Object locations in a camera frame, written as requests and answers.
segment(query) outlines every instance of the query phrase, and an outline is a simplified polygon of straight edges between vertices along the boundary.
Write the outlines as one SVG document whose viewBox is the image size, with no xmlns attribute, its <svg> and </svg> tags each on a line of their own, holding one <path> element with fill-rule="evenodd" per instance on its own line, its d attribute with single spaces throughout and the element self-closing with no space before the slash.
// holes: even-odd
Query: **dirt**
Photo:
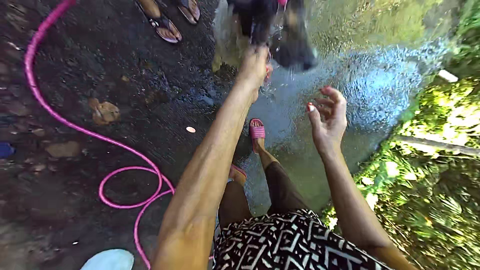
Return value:
<svg viewBox="0 0 480 270">
<path fill-rule="evenodd" d="M 146 164 L 54 120 L 25 83 L 25 49 L 58 2 L 0 3 L 0 141 L 16 149 L 0 162 L 0 270 L 77 270 L 108 248 L 129 250 L 136 258 L 134 269 L 146 269 L 133 242 L 139 209 L 112 209 L 97 192 L 110 171 Z M 81 0 L 49 31 L 36 56 L 40 90 L 57 112 L 146 154 L 174 185 L 235 73 L 212 73 L 217 2 L 199 3 L 197 26 L 173 4 L 162 6 L 184 37 L 171 45 L 156 36 L 133 0 Z M 114 113 L 107 119 L 100 113 L 96 122 L 89 99 Z M 125 172 L 107 184 L 106 195 L 129 204 L 148 198 L 156 185 L 151 173 Z M 157 200 L 140 223 L 150 258 L 169 200 Z"/>
</svg>

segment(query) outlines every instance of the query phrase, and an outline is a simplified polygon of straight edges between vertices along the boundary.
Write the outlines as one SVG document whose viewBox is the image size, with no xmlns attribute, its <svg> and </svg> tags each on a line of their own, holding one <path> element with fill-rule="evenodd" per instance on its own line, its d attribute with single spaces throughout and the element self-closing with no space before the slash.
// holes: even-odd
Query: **pink garden hose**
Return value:
<svg viewBox="0 0 480 270">
<path fill-rule="evenodd" d="M 138 253 L 140 253 L 140 256 L 142 257 L 142 259 L 144 260 L 145 264 L 147 265 L 147 267 L 150 269 L 150 262 L 148 261 L 148 258 L 146 257 L 145 255 L 145 252 L 143 251 L 142 249 L 142 246 L 140 245 L 140 241 L 138 239 L 138 224 L 140 222 L 140 218 L 142 217 L 143 213 L 145 212 L 145 209 L 153 202 L 155 201 L 156 199 L 160 198 L 161 196 L 167 194 L 167 193 L 175 193 L 175 189 L 174 187 L 172 186 L 172 184 L 170 183 L 170 181 L 160 172 L 160 170 L 158 169 L 158 167 L 150 160 L 148 159 L 146 156 L 144 156 L 142 153 L 138 152 L 137 150 L 129 147 L 129 146 L 126 146 L 124 145 L 123 143 L 120 143 L 120 142 L 117 142 L 115 140 L 112 140 L 108 137 L 105 137 L 105 136 L 102 136 L 100 134 L 97 134 L 95 132 L 92 132 L 92 131 L 89 131 L 89 130 L 86 130 L 78 125 L 75 125 L 73 124 L 72 122 L 69 122 L 68 120 L 66 120 L 65 118 L 63 118 L 62 116 L 60 116 L 58 113 L 56 113 L 49 105 L 48 103 L 44 100 L 44 98 L 42 97 L 41 93 L 40 93 L 40 90 L 38 89 L 38 86 L 36 84 L 36 80 L 35 80 L 35 75 L 34 75 L 34 71 L 33 71 L 33 63 L 34 63 L 34 58 L 35 58 L 35 53 L 36 53 L 36 50 L 37 50 L 37 47 L 38 47 L 38 44 L 40 44 L 40 42 L 42 41 L 42 39 L 44 38 L 44 36 L 47 34 L 47 30 L 56 22 L 56 20 L 62 16 L 67 10 L 68 8 L 75 4 L 75 0 L 63 0 L 62 3 L 60 3 L 55 9 L 54 11 L 52 11 L 48 17 L 42 22 L 42 24 L 40 25 L 40 27 L 38 28 L 38 31 L 35 33 L 35 35 L 33 36 L 32 38 L 32 41 L 30 42 L 30 44 L 28 45 L 28 49 L 27 49 L 27 53 L 25 54 L 25 73 L 26 73 L 26 76 L 27 76 L 27 80 L 28 80 L 28 84 L 30 86 L 30 89 L 32 90 L 32 93 L 33 95 L 35 96 L 35 98 L 38 100 L 38 102 L 40 103 L 40 105 L 42 105 L 42 107 L 47 110 L 47 112 L 53 116 L 55 119 L 57 119 L 58 121 L 60 121 L 62 124 L 65 124 L 73 129 L 76 129 L 80 132 L 83 132 L 89 136 L 92 136 L 92 137 L 95 137 L 97 139 L 100 139 L 100 140 L 104 140 L 106 142 L 109 142 L 111 144 L 115 144 L 117 146 L 120 146 L 130 152 L 132 152 L 133 154 L 139 156 L 140 158 L 142 158 L 143 160 L 145 160 L 151 167 L 152 169 L 150 168 L 146 168 L 146 167 L 139 167 L 139 166 L 130 166 L 130 167 L 124 167 L 124 168 L 120 168 L 120 169 L 117 169 L 111 173 L 109 173 L 103 180 L 102 182 L 100 182 L 100 187 L 98 188 L 98 196 L 100 197 L 100 199 L 107 205 L 113 207 L 113 208 L 117 208 L 117 209 L 130 209 L 130 208 L 135 208 L 135 207 L 140 207 L 140 206 L 143 206 L 142 210 L 138 213 L 138 216 L 137 216 L 137 219 L 135 221 L 135 225 L 133 227 L 133 238 L 135 240 L 135 245 L 137 247 L 137 250 L 138 250 Z M 143 201 L 143 202 L 139 202 L 137 204 L 133 204 L 133 205 L 120 205 L 120 204 L 115 204 L 113 203 L 112 201 L 110 201 L 109 199 L 107 199 L 105 197 L 105 195 L 103 194 L 103 188 L 104 188 L 104 185 L 105 183 L 109 180 L 110 177 L 112 177 L 113 175 L 119 173 L 119 172 L 122 172 L 122 171 L 126 171 L 126 170 L 144 170 L 144 171 L 149 171 L 149 172 L 152 172 L 152 173 L 155 173 L 157 176 L 158 176 L 158 187 L 156 189 L 156 191 L 153 193 L 153 195 L 148 198 L 147 200 Z M 169 190 L 167 191 L 164 191 L 162 193 L 160 193 L 160 190 L 162 188 L 162 183 L 163 181 L 165 181 L 168 185 L 168 188 Z"/>
</svg>

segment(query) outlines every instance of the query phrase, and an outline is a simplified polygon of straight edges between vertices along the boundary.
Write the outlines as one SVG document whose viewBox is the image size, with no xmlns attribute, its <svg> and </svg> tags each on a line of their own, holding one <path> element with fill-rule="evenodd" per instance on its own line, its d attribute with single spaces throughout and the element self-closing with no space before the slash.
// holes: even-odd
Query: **foot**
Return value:
<svg viewBox="0 0 480 270">
<path fill-rule="evenodd" d="M 150 25 L 155 28 L 158 35 L 170 43 L 178 43 L 182 40 L 180 31 L 175 27 L 165 14 L 160 12 L 154 0 L 139 0 L 139 5 Z"/>
<path fill-rule="evenodd" d="M 263 126 L 262 123 L 258 121 L 252 121 L 250 122 L 250 126 Z M 260 153 L 260 151 L 265 150 L 265 138 L 256 138 L 253 139 L 253 149 L 255 152 Z"/>
<path fill-rule="evenodd" d="M 247 177 L 233 167 L 230 167 L 228 177 L 240 183 L 241 186 L 245 186 L 245 182 L 247 181 Z"/>
<path fill-rule="evenodd" d="M 168 28 L 158 27 L 155 29 L 160 37 L 170 43 L 181 41 L 181 35 L 171 20 L 168 20 Z"/>
<path fill-rule="evenodd" d="M 196 0 L 187 0 L 188 5 L 186 5 L 186 0 L 180 0 L 180 5 L 178 8 L 183 13 L 183 16 L 188 20 L 192 25 L 196 25 L 200 19 L 200 9 Z"/>
</svg>

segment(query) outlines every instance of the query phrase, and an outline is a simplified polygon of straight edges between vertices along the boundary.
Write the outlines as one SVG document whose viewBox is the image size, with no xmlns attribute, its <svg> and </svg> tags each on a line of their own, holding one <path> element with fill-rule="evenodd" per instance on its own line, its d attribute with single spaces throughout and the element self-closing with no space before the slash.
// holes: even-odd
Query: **wet ground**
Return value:
<svg viewBox="0 0 480 270">
<path fill-rule="evenodd" d="M 313 35 L 322 53 L 321 64 L 305 74 L 275 71 L 272 84 L 249 113 L 249 118 L 263 120 L 268 149 L 314 210 L 325 205 L 329 191 L 312 147 L 305 102 L 324 84 L 344 91 L 350 127 L 343 151 L 354 172 L 358 162 L 366 160 L 388 135 L 412 95 L 428 81 L 428 74 L 441 66 L 459 6 L 457 1 L 404 1 L 408 5 L 397 8 L 410 19 L 398 15 L 398 23 L 389 25 L 379 16 L 377 31 L 365 22 L 388 1 L 377 1 L 375 8 L 352 2 L 312 4 L 315 12 L 309 27 L 323 33 Z M 139 209 L 112 209 L 97 196 L 103 176 L 144 162 L 62 126 L 36 104 L 25 85 L 25 48 L 56 3 L 6 0 L 0 4 L 0 140 L 16 148 L 0 164 L 0 270 L 77 270 L 93 254 L 109 248 L 131 251 L 134 269 L 145 269 L 132 235 Z M 412 6 L 415 3 L 420 3 L 420 11 Z M 55 110 L 146 154 L 175 185 L 226 97 L 234 70 L 224 67 L 211 72 L 216 1 L 200 1 L 202 18 L 195 27 L 166 4 L 170 6 L 164 7 L 167 14 L 184 37 L 179 45 L 155 36 L 133 0 L 79 1 L 49 32 L 36 58 L 36 72 L 40 89 Z M 405 20 L 415 23 L 405 26 L 408 31 L 400 31 Z M 358 23 L 336 26 L 344 21 Z M 115 104 L 120 120 L 95 124 L 91 98 Z M 196 133 L 187 132 L 187 126 Z M 45 151 L 68 141 L 78 143 L 72 157 L 54 158 Z M 251 180 L 246 192 L 252 211 L 265 213 L 268 192 L 258 158 L 251 153 L 246 126 L 234 162 L 246 169 Z M 107 196 L 129 204 L 148 198 L 155 187 L 152 174 L 124 172 L 107 184 Z M 152 204 L 140 223 L 140 239 L 149 257 L 169 199 L 167 195 Z"/>
</svg>

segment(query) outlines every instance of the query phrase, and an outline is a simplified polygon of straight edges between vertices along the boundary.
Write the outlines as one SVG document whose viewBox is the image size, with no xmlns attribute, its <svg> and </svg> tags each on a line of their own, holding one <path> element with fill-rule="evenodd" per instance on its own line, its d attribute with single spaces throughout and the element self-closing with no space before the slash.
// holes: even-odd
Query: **light blue object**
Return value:
<svg viewBox="0 0 480 270">
<path fill-rule="evenodd" d="M 80 270 L 132 270 L 133 254 L 124 249 L 109 249 L 95 254 Z"/>
</svg>

